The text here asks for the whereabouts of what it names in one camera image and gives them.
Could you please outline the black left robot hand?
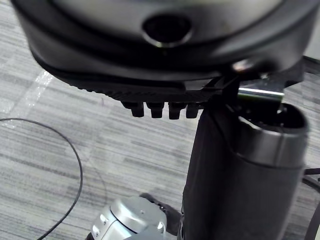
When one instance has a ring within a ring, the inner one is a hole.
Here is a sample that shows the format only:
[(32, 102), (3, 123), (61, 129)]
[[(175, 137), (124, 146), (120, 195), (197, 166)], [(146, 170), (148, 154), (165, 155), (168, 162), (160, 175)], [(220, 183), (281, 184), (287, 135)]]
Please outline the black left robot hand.
[(317, 0), (14, 0), (36, 62), (134, 117), (198, 118), (177, 211), (115, 200), (89, 240), (280, 240), (309, 123), (284, 103), (304, 78)]

